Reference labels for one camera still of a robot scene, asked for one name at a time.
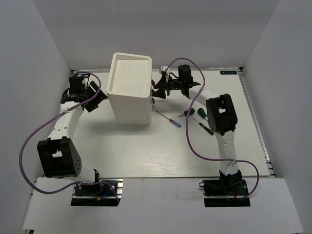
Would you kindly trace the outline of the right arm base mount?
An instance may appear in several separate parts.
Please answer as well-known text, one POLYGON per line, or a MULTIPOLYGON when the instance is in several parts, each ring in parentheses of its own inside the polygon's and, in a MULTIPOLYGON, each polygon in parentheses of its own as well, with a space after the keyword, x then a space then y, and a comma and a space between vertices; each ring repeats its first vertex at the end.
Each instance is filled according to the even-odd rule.
POLYGON ((229 191, 221 187, 219 180, 203 180, 199 184, 204 194, 206 208, 250 207, 250 199, 244 198, 249 194, 246 180, 234 185, 229 191))

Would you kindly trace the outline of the green stubby screwdriver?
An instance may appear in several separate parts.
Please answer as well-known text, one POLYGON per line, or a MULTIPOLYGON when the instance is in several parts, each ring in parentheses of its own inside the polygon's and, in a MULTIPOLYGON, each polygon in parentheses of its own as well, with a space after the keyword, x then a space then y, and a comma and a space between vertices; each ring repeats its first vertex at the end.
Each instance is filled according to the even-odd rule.
POLYGON ((205 111, 204 111, 203 108, 198 108, 197 113, 198 113, 198 115, 199 115, 202 119, 204 119, 204 120, 206 120, 206 121, 208 122, 208 116, 207 116, 207 114, 205 113, 205 111))
POLYGON ((192 116, 195 113, 194 108, 191 108, 190 110, 184 111, 182 114, 180 114, 178 117, 186 117, 189 113, 190 116, 192 116))

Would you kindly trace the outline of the black green precision screwdriver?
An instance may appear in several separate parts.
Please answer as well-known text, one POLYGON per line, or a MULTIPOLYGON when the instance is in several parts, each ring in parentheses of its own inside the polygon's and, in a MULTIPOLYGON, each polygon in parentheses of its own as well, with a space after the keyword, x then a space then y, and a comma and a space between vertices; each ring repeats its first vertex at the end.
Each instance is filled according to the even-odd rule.
POLYGON ((195 121, 198 123, 198 125, 199 125, 202 129, 204 129, 208 134, 210 134, 211 136, 214 135, 214 132, 213 132, 210 128, 208 128, 208 127, 205 126, 203 123, 201 123, 201 122, 199 122, 198 120, 196 120, 194 117, 193 117, 193 120, 195 120, 195 121))

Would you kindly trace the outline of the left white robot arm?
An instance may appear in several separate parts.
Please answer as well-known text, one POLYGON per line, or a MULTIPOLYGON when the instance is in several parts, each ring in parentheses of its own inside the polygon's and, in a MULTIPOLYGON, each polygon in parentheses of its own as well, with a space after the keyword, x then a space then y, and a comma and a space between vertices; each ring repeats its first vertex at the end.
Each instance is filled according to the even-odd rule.
POLYGON ((100 87, 90 81, 90 74, 78 73, 69 77, 69 88, 60 101, 60 114, 46 140, 37 144, 44 175, 49 178, 66 178, 85 182, 86 189, 94 195, 103 189, 99 173, 82 165, 82 159, 74 146, 73 137, 83 111, 92 112, 108 97, 100 87))

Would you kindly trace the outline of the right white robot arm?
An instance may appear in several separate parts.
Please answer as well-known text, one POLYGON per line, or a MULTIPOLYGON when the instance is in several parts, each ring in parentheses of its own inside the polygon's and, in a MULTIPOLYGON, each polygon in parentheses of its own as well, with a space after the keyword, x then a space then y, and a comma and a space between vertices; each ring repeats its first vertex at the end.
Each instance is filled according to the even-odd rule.
POLYGON ((225 194, 232 194, 242 181, 240 168, 236 162, 234 131, 237 115, 229 94, 217 95, 193 80, 189 65, 178 67, 178 77, 170 77, 170 68, 162 65, 162 75, 154 86, 154 97, 165 99, 171 91, 180 90, 188 99, 206 106, 208 125, 216 137, 220 156, 220 188, 225 194))

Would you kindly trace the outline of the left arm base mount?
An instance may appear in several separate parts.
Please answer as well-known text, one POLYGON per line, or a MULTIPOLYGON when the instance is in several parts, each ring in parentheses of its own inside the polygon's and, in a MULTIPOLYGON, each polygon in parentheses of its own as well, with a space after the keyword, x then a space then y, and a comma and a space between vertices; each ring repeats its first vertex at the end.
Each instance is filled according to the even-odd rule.
POLYGON ((94 186, 76 185, 71 206, 74 207, 117 207, 122 197, 123 179, 105 180, 107 184, 94 186))

